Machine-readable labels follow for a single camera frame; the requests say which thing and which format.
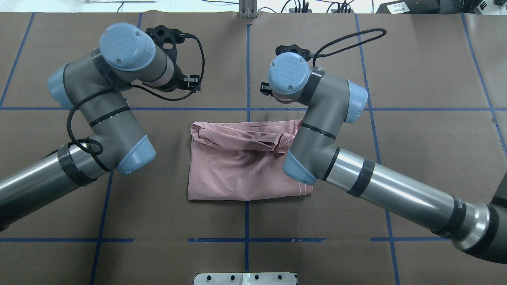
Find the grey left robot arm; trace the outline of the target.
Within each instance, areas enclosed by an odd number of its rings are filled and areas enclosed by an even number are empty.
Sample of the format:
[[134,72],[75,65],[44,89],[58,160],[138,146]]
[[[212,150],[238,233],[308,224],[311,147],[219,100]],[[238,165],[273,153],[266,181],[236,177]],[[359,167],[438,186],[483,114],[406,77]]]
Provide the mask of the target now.
[[140,89],[165,101],[198,92],[205,56],[196,35],[118,22],[98,46],[51,74],[52,98],[69,113],[68,142],[1,180],[1,230],[103,175],[130,175],[156,151],[123,96]]

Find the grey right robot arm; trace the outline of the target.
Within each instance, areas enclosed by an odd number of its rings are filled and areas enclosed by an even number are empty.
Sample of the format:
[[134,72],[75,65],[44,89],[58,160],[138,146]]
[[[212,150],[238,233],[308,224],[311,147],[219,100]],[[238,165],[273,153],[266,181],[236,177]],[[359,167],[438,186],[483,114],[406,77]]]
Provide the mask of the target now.
[[307,185],[327,182],[451,240],[468,255],[506,263],[506,178],[489,204],[473,204],[336,146],[341,126],[359,119],[369,94],[310,67],[293,47],[277,52],[261,92],[307,106],[284,160],[288,177]]

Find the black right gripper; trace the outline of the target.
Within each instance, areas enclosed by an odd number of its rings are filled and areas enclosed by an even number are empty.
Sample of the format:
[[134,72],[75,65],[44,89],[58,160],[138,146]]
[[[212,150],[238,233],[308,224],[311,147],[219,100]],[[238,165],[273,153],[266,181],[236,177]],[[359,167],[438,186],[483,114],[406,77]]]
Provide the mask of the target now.
[[[303,49],[302,47],[299,47],[296,44],[289,45],[289,46],[280,45],[275,49],[275,54],[277,56],[282,53],[288,53],[288,52],[298,54],[298,55],[302,56],[303,58],[311,58],[310,50]],[[272,96],[273,95],[272,88],[271,88],[270,84],[267,82],[260,83],[259,91],[261,92],[261,94],[263,94],[265,96]]]

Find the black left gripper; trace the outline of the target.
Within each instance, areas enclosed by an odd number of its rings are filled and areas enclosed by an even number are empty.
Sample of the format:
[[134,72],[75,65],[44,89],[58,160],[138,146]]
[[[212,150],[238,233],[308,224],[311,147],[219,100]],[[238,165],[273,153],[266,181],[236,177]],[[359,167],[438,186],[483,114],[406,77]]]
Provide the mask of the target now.
[[157,80],[146,82],[145,85],[161,92],[173,92],[176,89],[200,89],[201,76],[185,76],[176,64],[176,44],[182,44],[185,41],[184,33],[179,29],[167,28],[164,25],[147,28],[145,32],[166,56],[164,73]]

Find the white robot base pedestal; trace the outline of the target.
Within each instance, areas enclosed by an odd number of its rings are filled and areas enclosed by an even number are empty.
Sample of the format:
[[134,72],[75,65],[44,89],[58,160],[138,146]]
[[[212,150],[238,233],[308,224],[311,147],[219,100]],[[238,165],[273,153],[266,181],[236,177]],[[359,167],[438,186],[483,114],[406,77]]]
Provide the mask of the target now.
[[237,272],[197,274],[194,285],[297,285],[291,272]]

